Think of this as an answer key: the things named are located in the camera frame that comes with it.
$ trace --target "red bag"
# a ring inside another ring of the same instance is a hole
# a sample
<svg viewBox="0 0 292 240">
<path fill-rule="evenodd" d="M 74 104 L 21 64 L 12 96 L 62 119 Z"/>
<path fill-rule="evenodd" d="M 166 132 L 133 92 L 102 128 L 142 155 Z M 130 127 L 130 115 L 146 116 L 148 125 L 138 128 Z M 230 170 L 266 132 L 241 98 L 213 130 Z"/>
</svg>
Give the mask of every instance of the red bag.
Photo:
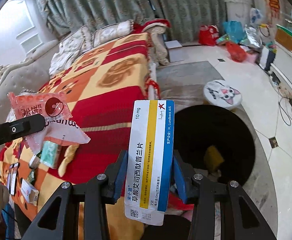
<svg viewBox="0 0 292 240">
<path fill-rule="evenodd" d="M 199 29 L 198 43 L 207 46 L 215 46 L 219 38 L 218 28 L 216 25 L 203 25 Z"/>
<path fill-rule="evenodd" d="M 247 57 L 246 52 L 238 44 L 227 42 L 226 48 L 233 61 L 243 62 Z"/>
</svg>

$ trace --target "stool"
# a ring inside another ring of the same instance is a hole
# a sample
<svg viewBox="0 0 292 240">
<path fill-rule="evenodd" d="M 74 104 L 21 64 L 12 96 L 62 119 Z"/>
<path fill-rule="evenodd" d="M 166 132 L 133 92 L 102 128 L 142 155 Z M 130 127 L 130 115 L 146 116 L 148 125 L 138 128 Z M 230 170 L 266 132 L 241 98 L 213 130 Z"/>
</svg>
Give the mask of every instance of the stool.
<svg viewBox="0 0 292 240">
<path fill-rule="evenodd" d="M 232 110 L 242 102 L 242 94 L 225 80 L 213 80 L 204 86 L 204 96 L 209 104 Z"/>
</svg>

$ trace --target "black diamond tile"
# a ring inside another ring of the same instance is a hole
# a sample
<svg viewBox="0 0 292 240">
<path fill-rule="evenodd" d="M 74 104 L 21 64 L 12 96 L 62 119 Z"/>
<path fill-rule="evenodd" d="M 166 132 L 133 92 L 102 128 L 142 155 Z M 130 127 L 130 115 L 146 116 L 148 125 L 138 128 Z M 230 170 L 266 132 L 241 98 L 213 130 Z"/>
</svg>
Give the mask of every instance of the black diamond tile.
<svg viewBox="0 0 292 240">
<path fill-rule="evenodd" d="M 278 147 L 278 143 L 275 137 L 269 138 L 269 143 L 272 149 Z"/>
</svg>

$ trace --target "rug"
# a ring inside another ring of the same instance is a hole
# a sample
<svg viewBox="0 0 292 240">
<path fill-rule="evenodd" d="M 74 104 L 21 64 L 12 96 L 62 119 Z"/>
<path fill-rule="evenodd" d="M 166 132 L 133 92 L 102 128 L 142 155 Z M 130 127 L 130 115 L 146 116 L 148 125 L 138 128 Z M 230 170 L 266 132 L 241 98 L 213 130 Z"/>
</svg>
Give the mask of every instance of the rug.
<svg viewBox="0 0 292 240">
<path fill-rule="evenodd" d="M 167 66 L 156 71 L 161 98 L 175 102 L 175 112 L 204 102 L 204 85 L 212 80 L 224 80 L 208 62 L 194 62 Z M 275 236 L 277 235 L 277 199 L 273 177 L 262 144 L 242 106 L 234 112 L 249 128 L 255 143 L 256 160 L 248 181 L 243 189 L 253 200 Z"/>
</svg>

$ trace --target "green tissue package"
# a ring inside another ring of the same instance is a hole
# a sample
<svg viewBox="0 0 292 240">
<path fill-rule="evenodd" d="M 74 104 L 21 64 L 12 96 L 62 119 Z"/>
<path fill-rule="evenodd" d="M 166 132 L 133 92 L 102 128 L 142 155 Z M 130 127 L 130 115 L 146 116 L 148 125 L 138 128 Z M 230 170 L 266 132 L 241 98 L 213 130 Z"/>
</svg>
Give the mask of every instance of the green tissue package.
<svg viewBox="0 0 292 240">
<path fill-rule="evenodd" d="M 61 148 L 57 143 L 44 141 L 40 162 L 52 169 L 56 169 Z"/>
</svg>

